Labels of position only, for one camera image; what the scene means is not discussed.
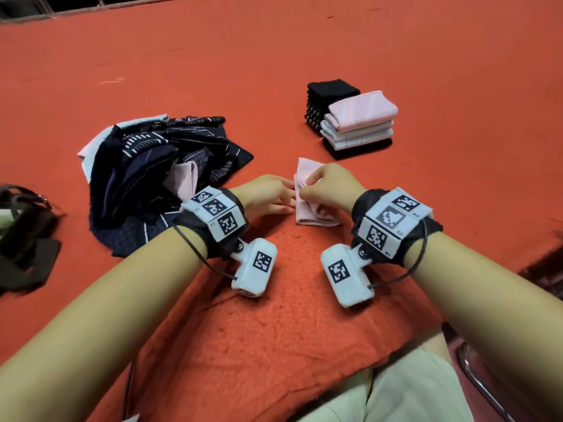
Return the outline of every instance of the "orange carpet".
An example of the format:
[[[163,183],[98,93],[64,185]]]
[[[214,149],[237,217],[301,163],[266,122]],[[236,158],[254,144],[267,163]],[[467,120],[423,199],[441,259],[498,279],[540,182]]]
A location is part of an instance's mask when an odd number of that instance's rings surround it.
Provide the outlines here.
[[[310,81],[398,106],[389,149],[341,162],[363,184],[403,187],[454,238],[525,268],[560,245],[561,17],[563,0],[176,0],[0,27],[1,181],[68,213],[47,285],[0,299],[0,361],[118,262],[88,232],[85,143],[117,121],[223,115],[256,156],[229,185],[290,178],[299,156],[330,161],[303,119]],[[201,274],[142,352],[143,420],[281,420],[436,323],[410,280],[338,306],[319,258],[349,224],[260,226],[279,250],[265,295]],[[123,384],[91,420],[119,419]]]

